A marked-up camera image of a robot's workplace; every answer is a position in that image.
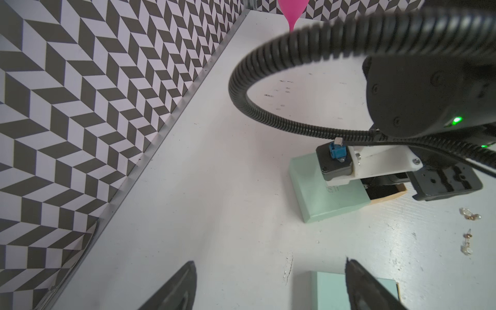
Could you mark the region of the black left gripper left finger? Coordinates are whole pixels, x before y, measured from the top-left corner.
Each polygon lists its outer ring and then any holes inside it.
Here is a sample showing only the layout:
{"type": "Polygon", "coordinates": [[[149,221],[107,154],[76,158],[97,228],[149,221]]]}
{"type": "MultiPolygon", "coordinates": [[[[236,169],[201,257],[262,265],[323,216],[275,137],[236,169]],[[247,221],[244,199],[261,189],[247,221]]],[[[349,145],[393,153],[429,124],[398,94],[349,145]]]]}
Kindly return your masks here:
{"type": "Polygon", "coordinates": [[[197,281],[195,263],[188,261],[139,310],[192,310],[197,281]]]}

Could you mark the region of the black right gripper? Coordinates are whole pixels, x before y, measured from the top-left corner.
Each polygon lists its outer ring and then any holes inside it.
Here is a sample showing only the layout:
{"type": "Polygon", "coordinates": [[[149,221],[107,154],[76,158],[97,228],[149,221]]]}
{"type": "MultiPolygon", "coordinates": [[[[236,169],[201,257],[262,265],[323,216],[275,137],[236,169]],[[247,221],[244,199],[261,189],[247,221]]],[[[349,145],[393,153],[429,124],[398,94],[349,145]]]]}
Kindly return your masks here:
{"type": "Polygon", "coordinates": [[[426,202],[468,195],[483,188],[483,183],[468,165],[424,149],[412,147],[411,150],[423,168],[363,179],[362,184],[372,200],[406,192],[407,183],[415,190],[413,199],[426,202]]]}

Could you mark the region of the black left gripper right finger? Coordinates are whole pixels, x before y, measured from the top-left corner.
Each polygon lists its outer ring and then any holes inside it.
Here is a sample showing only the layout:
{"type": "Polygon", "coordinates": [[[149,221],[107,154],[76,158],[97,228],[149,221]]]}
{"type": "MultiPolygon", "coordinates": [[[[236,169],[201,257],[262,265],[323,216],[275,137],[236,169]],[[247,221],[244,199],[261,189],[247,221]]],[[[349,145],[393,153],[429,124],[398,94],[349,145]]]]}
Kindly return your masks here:
{"type": "Polygon", "coordinates": [[[352,310],[407,310],[358,261],[349,258],[346,260],[345,277],[352,310]]]}

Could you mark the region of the mint green drawer jewelry box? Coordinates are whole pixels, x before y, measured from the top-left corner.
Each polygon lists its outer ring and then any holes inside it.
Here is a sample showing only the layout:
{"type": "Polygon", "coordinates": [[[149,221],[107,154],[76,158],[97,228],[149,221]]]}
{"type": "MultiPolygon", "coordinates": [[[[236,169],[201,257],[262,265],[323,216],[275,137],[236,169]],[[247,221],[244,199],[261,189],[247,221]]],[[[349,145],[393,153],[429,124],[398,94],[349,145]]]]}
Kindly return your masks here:
{"type": "Polygon", "coordinates": [[[293,158],[289,175],[304,223],[351,213],[367,205],[395,200],[407,193],[403,183],[367,189],[360,180],[329,188],[315,153],[293,158]]]}

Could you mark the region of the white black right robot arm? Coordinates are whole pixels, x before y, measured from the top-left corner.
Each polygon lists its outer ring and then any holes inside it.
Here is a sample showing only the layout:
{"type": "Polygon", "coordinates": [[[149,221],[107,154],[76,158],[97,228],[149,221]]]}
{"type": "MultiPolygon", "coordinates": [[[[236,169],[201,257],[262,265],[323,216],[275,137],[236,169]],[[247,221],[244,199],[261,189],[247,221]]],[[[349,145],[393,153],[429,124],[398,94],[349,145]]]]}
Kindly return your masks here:
{"type": "MultiPolygon", "coordinates": [[[[367,108],[375,128],[393,138],[435,136],[486,149],[495,143],[495,67],[458,59],[367,57],[367,108]]],[[[413,148],[422,162],[401,173],[417,201],[443,200],[483,188],[466,164],[413,148]]]]}

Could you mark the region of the mint green middle jewelry box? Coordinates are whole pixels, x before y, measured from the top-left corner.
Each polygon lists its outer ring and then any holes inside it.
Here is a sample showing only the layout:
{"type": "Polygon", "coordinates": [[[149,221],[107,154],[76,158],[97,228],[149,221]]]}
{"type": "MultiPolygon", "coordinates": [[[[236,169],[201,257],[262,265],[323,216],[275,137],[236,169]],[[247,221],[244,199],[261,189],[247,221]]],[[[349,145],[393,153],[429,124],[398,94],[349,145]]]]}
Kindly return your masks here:
{"type": "MultiPolygon", "coordinates": [[[[374,279],[390,294],[401,306],[397,282],[393,279],[374,279]]],[[[347,291],[346,275],[338,273],[311,272],[311,309],[352,309],[347,291]]],[[[360,300],[359,309],[371,309],[360,300]]]]}

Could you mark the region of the gold pearl earring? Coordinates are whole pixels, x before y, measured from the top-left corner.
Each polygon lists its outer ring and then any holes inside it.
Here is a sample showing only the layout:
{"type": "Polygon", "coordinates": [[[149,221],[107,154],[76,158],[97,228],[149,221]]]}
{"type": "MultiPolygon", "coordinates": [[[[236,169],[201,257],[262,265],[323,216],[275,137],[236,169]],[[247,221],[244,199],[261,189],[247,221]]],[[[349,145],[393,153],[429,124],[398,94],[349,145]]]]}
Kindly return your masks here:
{"type": "Polygon", "coordinates": [[[459,211],[467,220],[476,221],[482,218],[480,214],[472,213],[471,210],[466,208],[460,208],[459,211]]]}

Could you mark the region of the pink plastic goblet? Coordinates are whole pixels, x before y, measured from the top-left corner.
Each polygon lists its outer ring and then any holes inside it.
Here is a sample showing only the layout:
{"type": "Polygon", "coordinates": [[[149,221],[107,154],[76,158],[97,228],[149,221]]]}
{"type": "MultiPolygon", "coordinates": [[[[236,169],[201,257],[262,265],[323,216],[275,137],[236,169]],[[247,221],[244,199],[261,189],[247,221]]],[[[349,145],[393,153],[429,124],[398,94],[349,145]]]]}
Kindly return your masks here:
{"type": "Polygon", "coordinates": [[[309,0],[278,0],[277,3],[288,22],[289,31],[293,32],[296,22],[306,9],[309,0]]]}

